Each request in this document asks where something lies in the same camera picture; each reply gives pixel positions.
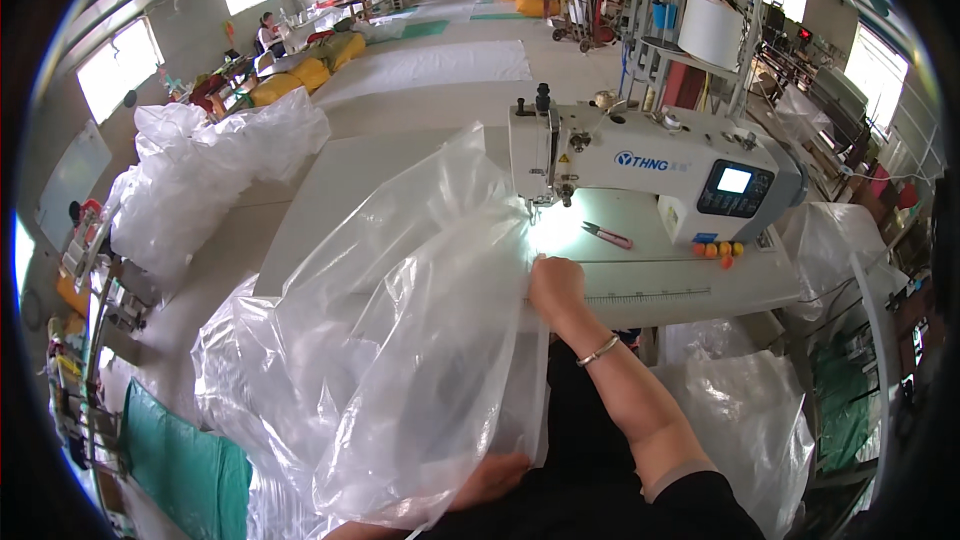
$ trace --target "white plastic roll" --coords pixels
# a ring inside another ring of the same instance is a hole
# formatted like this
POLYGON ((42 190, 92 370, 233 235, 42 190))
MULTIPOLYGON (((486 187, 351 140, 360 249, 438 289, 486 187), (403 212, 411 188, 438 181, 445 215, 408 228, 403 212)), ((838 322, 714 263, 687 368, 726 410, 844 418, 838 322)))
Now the white plastic roll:
POLYGON ((686 0, 677 44, 711 65, 737 68, 743 16, 722 0, 686 0))

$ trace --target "blue bucket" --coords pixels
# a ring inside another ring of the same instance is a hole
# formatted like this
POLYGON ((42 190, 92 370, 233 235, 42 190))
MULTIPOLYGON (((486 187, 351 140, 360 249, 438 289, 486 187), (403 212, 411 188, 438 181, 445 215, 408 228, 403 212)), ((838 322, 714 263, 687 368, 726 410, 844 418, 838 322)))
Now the blue bucket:
POLYGON ((672 30, 677 21, 677 5, 661 2, 654 5, 654 26, 663 30, 672 30))

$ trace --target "teal fabric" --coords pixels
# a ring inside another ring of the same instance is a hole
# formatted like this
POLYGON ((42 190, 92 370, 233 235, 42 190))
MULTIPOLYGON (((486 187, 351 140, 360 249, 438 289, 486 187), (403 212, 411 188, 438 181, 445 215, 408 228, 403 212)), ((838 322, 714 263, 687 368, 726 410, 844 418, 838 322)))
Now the teal fabric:
POLYGON ((526 19, 522 13, 487 13, 486 15, 470 15, 474 19, 526 19))
POLYGON ((435 36, 444 33, 450 24, 449 19, 439 19, 436 21, 424 21, 423 23, 410 23, 403 28, 403 35, 399 38, 388 38, 380 42, 370 42, 371 45, 383 44, 394 40, 406 40, 407 38, 420 38, 421 36, 435 36))
POLYGON ((870 380, 837 344, 820 349, 813 359, 813 386, 822 415, 817 462, 822 462, 823 473, 856 465, 857 451, 870 436, 870 399, 850 402, 870 390, 870 380))
POLYGON ((192 540, 246 539, 253 468, 234 442, 200 431, 131 378, 120 448, 129 474, 192 540))

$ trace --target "white board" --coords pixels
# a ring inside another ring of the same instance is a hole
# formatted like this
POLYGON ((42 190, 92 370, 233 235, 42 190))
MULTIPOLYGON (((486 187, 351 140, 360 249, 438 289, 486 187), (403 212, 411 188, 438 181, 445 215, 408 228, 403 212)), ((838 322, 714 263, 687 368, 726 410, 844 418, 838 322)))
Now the white board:
POLYGON ((91 119, 56 163, 34 213, 36 223, 56 250, 66 250, 73 233, 73 221, 68 210, 70 202, 76 200, 83 203, 90 197, 90 191, 112 157, 100 130, 91 119))

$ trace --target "thng logo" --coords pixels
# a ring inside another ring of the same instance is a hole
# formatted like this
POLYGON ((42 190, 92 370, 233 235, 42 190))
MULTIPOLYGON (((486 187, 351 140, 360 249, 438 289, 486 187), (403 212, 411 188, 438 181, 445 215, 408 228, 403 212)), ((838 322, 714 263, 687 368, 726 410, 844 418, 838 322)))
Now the thng logo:
POLYGON ((661 159, 647 159, 645 157, 639 157, 629 150, 621 150, 616 153, 616 156, 613 157, 613 161, 618 165, 625 165, 627 167, 639 168, 643 170, 657 170, 658 172, 666 172, 671 170, 673 172, 685 172, 687 170, 687 164, 678 163, 678 162, 669 162, 661 159))

